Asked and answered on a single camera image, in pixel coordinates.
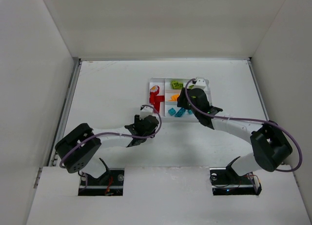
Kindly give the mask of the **red rectangular lego brick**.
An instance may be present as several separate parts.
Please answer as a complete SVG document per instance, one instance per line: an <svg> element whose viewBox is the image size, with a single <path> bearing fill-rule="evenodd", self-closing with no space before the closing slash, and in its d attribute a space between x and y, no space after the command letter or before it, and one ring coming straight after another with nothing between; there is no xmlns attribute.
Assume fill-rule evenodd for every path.
<svg viewBox="0 0 312 225"><path fill-rule="evenodd" d="M160 103L159 102L154 103L154 108L159 113L160 112Z"/></svg>

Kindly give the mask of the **teal square lego brick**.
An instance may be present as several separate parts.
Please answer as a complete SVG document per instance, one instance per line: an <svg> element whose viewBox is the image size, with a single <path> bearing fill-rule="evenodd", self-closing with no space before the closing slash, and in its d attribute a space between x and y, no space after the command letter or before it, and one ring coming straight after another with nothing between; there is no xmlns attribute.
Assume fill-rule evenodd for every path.
<svg viewBox="0 0 312 225"><path fill-rule="evenodd" d="M175 110L174 108L170 108L170 109L168 110L168 114L169 114L170 116L174 116L174 115L176 114L176 110Z"/></svg>

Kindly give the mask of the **red lego with blue brick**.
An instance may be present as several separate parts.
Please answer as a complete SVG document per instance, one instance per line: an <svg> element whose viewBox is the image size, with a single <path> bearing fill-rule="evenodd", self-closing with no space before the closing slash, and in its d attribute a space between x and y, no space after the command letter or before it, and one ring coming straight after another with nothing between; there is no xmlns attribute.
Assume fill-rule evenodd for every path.
<svg viewBox="0 0 312 225"><path fill-rule="evenodd" d="M154 93L150 94L150 97L149 97L149 102L151 105L153 105L154 108L156 108L156 106L157 106L157 98L156 97L157 97L157 95Z"/></svg>

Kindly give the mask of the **red flower lego piece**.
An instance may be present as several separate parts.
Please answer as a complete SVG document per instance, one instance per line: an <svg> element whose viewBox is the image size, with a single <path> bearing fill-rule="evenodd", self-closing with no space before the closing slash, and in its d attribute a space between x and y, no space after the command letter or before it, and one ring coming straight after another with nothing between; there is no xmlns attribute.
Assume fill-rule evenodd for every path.
<svg viewBox="0 0 312 225"><path fill-rule="evenodd" d="M154 85L151 89L150 89L150 96L157 96L160 92L160 88L158 85Z"/></svg>

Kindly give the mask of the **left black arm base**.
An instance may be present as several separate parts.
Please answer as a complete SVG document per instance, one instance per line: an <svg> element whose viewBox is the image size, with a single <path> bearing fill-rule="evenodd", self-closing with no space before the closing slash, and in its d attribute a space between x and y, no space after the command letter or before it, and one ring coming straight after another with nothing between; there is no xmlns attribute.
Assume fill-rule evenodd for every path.
<svg viewBox="0 0 312 225"><path fill-rule="evenodd" d="M102 174L94 176L79 171L80 184L78 189L79 196L122 196L124 184L124 168L109 168L106 162L99 158L98 161L91 163L96 169L102 167Z"/></svg>

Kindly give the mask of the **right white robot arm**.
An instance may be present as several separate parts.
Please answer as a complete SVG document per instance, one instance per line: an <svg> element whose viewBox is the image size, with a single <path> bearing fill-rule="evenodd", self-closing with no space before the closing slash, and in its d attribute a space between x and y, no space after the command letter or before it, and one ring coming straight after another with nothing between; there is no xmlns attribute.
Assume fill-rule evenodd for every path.
<svg viewBox="0 0 312 225"><path fill-rule="evenodd" d="M251 145L252 153L239 156L226 166L227 174L231 177L261 169L274 172L293 151L274 122L233 120L221 108L210 105L206 93L200 88L182 88L177 106L191 110L201 125L226 132Z"/></svg>

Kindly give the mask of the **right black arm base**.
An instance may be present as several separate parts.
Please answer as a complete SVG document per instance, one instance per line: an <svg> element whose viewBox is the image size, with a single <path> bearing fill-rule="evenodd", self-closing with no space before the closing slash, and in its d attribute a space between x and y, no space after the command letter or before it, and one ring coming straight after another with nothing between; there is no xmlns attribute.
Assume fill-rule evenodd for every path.
<svg viewBox="0 0 312 225"><path fill-rule="evenodd" d="M238 176L232 169L232 160L226 167L210 168L209 181L214 196L255 195L262 192L260 179L253 172Z"/></svg>

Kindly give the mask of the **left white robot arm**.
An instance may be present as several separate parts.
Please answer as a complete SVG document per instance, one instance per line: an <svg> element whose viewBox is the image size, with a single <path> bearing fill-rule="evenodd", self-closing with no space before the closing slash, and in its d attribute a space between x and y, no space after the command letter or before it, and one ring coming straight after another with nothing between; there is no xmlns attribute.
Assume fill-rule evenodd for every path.
<svg viewBox="0 0 312 225"><path fill-rule="evenodd" d="M108 166L103 158L96 157L99 149L138 146L153 138L161 124L153 115L143 119L135 115L133 124L112 130L96 130L82 123L56 144L59 165L70 174L81 172L102 180L108 173Z"/></svg>

